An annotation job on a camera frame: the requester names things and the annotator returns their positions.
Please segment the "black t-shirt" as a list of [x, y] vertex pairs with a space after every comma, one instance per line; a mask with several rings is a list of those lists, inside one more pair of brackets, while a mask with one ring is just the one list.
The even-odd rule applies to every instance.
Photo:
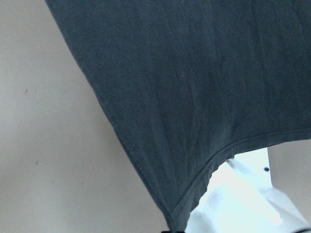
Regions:
[[310, 1], [47, 6], [172, 233], [226, 160], [310, 139]]

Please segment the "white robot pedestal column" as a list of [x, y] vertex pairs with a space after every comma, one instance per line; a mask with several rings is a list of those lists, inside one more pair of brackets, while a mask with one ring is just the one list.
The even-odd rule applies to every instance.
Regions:
[[309, 233], [310, 224], [274, 188], [266, 148], [236, 154], [213, 172], [187, 233]]

